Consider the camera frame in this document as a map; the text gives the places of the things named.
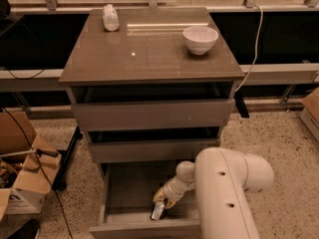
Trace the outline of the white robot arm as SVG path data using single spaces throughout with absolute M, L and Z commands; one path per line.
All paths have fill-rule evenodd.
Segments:
M 263 157 L 220 147 L 183 161 L 155 194 L 152 219 L 195 192 L 202 239 L 260 239 L 245 194 L 270 188 L 274 172 Z

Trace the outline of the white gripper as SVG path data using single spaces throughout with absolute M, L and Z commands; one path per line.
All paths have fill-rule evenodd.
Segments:
M 156 192 L 153 203 L 167 199 L 165 209 L 171 209 L 188 191 L 192 190 L 194 190 L 194 181 L 185 181 L 175 176 Z

